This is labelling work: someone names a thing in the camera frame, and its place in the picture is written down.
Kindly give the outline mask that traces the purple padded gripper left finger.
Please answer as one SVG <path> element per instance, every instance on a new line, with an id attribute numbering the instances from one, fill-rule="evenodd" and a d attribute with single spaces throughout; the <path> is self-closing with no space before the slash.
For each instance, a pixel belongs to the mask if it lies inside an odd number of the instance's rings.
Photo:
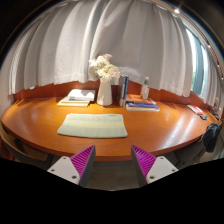
<path id="1" fill-rule="evenodd" d="M 48 172 L 81 187 L 86 187 L 90 178 L 95 155 L 96 149 L 95 146 L 92 145 L 71 157 L 62 156 L 48 169 Z"/>

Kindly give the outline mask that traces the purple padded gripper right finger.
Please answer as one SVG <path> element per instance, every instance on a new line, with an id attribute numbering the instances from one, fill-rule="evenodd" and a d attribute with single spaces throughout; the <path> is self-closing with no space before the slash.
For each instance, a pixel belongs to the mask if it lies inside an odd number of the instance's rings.
<path id="1" fill-rule="evenodd" d="M 131 157 L 141 187 L 178 171 L 164 156 L 155 157 L 135 145 L 131 146 Z"/>

